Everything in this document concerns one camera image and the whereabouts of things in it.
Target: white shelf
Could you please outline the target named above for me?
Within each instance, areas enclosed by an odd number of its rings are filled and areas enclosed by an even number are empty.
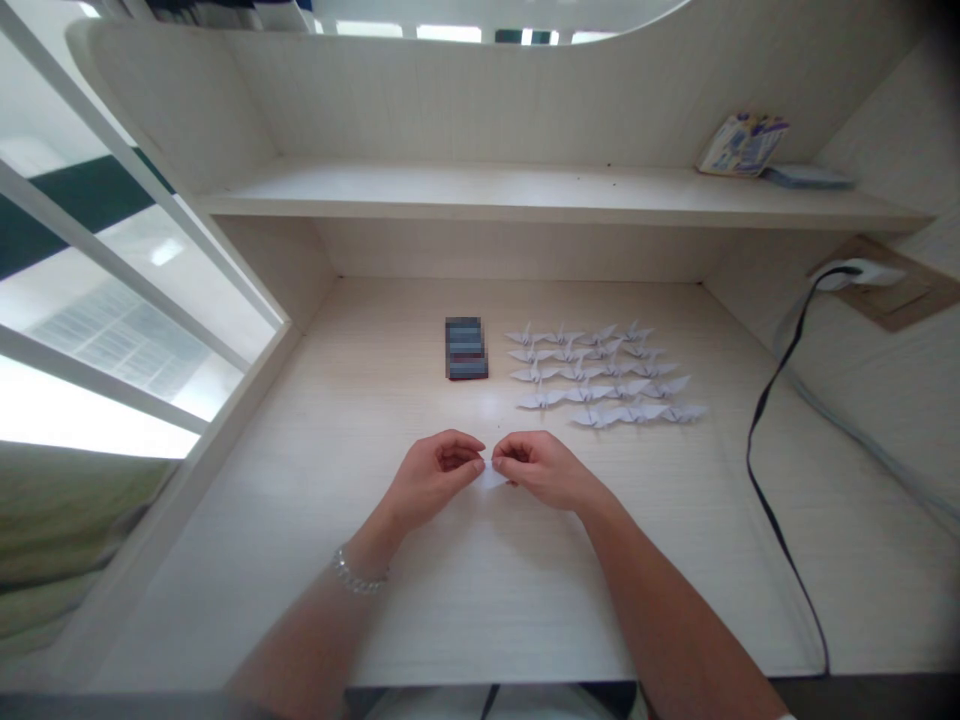
[[[202,197],[223,215],[914,232],[933,218],[856,191],[694,170],[279,158]]]

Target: white desk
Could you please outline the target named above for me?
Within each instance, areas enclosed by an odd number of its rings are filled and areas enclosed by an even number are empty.
[[[483,319],[491,377],[444,378],[446,316]],[[697,425],[570,425],[572,406],[514,407],[503,332],[634,318],[711,407]],[[820,648],[749,487],[743,455],[773,361],[701,287],[341,280],[151,583],[92,689],[220,685],[379,500],[418,437],[488,448],[555,433],[620,496],[770,675],[815,672]],[[552,380],[557,385],[562,379]],[[956,545],[786,387],[754,467],[817,603],[838,672],[949,665]],[[599,568],[576,520],[522,490],[469,488],[395,564],[355,682],[629,677]]]

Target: curtain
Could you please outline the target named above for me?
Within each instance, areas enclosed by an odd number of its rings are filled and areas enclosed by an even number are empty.
[[[0,657],[56,639],[178,463],[0,441]]]

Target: electrical outlet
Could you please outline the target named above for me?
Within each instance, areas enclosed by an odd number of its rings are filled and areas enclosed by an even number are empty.
[[[960,302],[960,281],[899,254],[863,235],[855,235],[808,276],[834,260],[866,258],[907,273],[895,285],[875,287],[848,285],[834,293],[854,310],[866,315],[889,332],[897,332]]]

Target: silver bracelet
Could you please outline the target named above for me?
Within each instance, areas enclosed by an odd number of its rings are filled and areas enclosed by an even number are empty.
[[[352,593],[357,593],[358,595],[376,595],[380,592],[380,588],[387,582],[386,573],[384,573],[383,577],[377,578],[376,580],[361,580],[358,577],[354,577],[347,565],[347,558],[343,554],[344,547],[344,545],[341,545],[333,554],[333,570],[337,573],[337,577],[340,578],[340,582]]]

